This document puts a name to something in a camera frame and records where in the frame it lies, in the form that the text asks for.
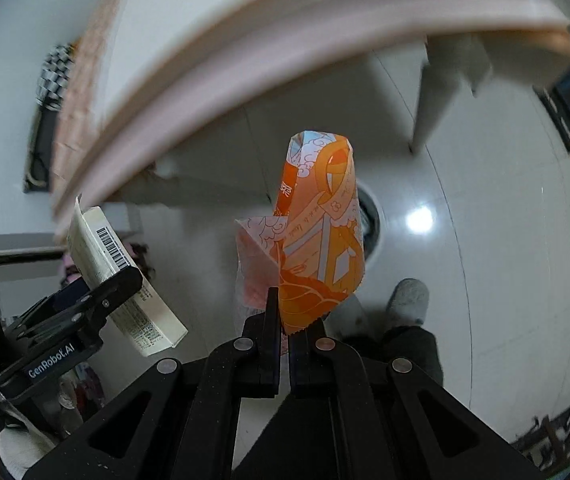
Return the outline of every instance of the orange paper bag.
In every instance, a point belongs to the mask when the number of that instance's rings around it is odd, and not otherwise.
[[[270,217],[238,221],[242,302],[265,308],[278,285],[286,334],[308,327],[353,293],[365,259],[350,143],[305,131],[289,142],[279,197]]]

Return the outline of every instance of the metal screw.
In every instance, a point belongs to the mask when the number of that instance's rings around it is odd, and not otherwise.
[[[176,368],[178,368],[178,364],[173,359],[163,359],[162,361],[159,361],[158,364],[156,365],[156,370],[158,370],[164,375],[175,372]]]
[[[412,362],[404,357],[397,357],[392,361],[392,368],[399,374],[406,374],[412,369]]]
[[[254,346],[254,341],[248,337],[239,337],[236,341],[234,341],[234,348],[242,352],[249,350],[252,346]]]
[[[329,337],[322,337],[316,340],[316,348],[324,352],[333,350],[335,346],[336,343],[334,342],[333,339],[330,339]]]

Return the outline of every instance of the white wall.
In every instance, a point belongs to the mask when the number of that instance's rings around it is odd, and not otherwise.
[[[34,234],[54,231],[49,194],[22,192],[36,81],[50,47],[79,38],[99,1],[0,0],[0,249],[30,247]],[[114,227],[128,230],[124,205],[110,213]]]
[[[20,316],[60,288],[60,262],[46,261],[0,267],[1,317]]]

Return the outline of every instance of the person's foot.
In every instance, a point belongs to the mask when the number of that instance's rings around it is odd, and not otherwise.
[[[338,341],[359,335],[371,337],[371,329],[363,305],[353,294],[336,305],[323,324],[327,336]]]
[[[397,326],[421,326],[425,322],[430,291],[415,278],[401,280],[385,308],[385,331]]]

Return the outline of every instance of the black and white checkered fabric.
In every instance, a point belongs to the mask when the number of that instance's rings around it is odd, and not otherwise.
[[[47,108],[55,111],[60,110],[69,76],[74,66],[73,51],[71,44],[57,45],[47,54],[36,88],[38,104],[42,105],[45,99],[49,97]]]

